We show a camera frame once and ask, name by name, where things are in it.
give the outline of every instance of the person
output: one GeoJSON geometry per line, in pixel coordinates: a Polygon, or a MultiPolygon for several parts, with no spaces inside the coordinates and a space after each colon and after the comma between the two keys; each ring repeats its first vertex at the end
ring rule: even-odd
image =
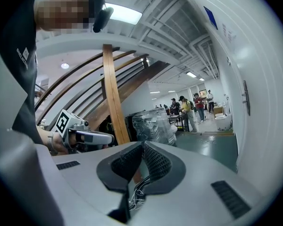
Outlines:
{"type": "Polygon", "coordinates": [[[203,99],[199,96],[198,93],[195,93],[195,106],[198,110],[200,121],[203,122],[204,118],[204,106],[203,106],[203,99]]]}
{"type": "Polygon", "coordinates": [[[172,99],[172,104],[170,106],[171,112],[174,113],[174,115],[179,115],[180,110],[180,104],[176,102],[175,98],[172,99]]]}
{"type": "Polygon", "coordinates": [[[182,109],[181,111],[183,112],[184,116],[183,116],[183,120],[184,120],[184,127],[187,128],[188,127],[188,120],[190,121],[190,124],[192,126],[192,132],[197,132],[197,128],[194,122],[194,116],[193,116],[193,112],[191,109],[191,103],[189,100],[187,100],[186,98],[184,98],[184,96],[180,96],[179,97],[179,101],[182,102],[182,109]]]}
{"type": "MultiPolygon", "coordinates": [[[[41,29],[69,29],[74,24],[94,21],[103,2],[104,0],[24,0],[0,34],[1,57],[27,93],[12,129],[26,134],[34,143],[45,145],[51,151],[68,153],[58,132],[45,131],[35,124],[36,32],[41,29]]],[[[70,136],[70,143],[76,144],[75,134],[70,136]]]]}
{"type": "Polygon", "coordinates": [[[210,114],[212,114],[212,112],[214,112],[214,100],[213,100],[214,96],[213,96],[213,94],[211,94],[211,90],[208,90],[207,99],[208,99],[208,112],[210,114]]]}

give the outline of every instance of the hand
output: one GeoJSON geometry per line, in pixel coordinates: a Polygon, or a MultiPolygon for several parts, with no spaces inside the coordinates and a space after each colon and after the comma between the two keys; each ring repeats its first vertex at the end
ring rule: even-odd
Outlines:
{"type": "MultiPolygon", "coordinates": [[[[70,145],[76,144],[75,134],[70,134],[69,143],[70,145]]],[[[64,147],[62,137],[58,132],[53,134],[52,145],[53,148],[58,152],[58,155],[68,154],[68,150],[66,147],[64,147]]]]}

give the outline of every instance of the wrapped package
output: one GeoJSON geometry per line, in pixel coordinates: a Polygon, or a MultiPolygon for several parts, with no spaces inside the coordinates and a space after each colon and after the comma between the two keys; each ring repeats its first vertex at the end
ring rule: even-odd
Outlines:
{"type": "Polygon", "coordinates": [[[132,122],[139,141],[176,146],[176,136],[164,108],[139,112],[132,117],[132,122]]]}

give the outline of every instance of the fluorescent light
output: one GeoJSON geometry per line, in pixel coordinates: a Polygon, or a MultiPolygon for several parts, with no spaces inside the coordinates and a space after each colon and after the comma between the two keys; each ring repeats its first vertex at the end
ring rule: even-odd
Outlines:
{"type": "Polygon", "coordinates": [[[196,77],[196,75],[195,75],[195,74],[193,74],[193,73],[191,73],[191,72],[187,72],[187,75],[189,75],[189,76],[191,76],[191,77],[193,77],[193,78],[195,78],[195,77],[196,77]]]}
{"type": "Polygon", "coordinates": [[[106,3],[106,7],[113,8],[113,14],[110,19],[122,21],[125,23],[137,25],[138,21],[142,17],[142,13],[137,12],[130,8],[125,8],[120,5],[106,3]]]}
{"type": "Polygon", "coordinates": [[[66,70],[69,68],[69,64],[66,63],[61,64],[61,68],[66,70]]]}

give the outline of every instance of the staircase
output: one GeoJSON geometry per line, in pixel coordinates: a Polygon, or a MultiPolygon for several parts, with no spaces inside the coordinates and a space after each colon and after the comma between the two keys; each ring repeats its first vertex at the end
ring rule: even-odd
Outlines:
{"type": "MultiPolygon", "coordinates": [[[[119,49],[119,47],[112,48],[112,51],[118,51],[119,49]]],[[[130,50],[114,56],[113,61],[126,58],[135,52],[130,50]]],[[[143,82],[151,79],[168,66],[168,64],[161,61],[149,66],[147,56],[147,54],[144,54],[128,59],[125,63],[115,67],[120,102],[129,97],[143,82]]],[[[110,115],[104,83],[104,63],[71,79],[71,83],[64,88],[61,88],[60,85],[85,65],[101,57],[103,57],[103,53],[99,53],[77,65],[61,76],[46,91],[42,91],[40,99],[36,99],[35,103],[37,125],[45,118],[48,125],[46,130],[54,130],[60,111],[65,109],[87,120],[91,129],[96,130],[110,115]]]]}

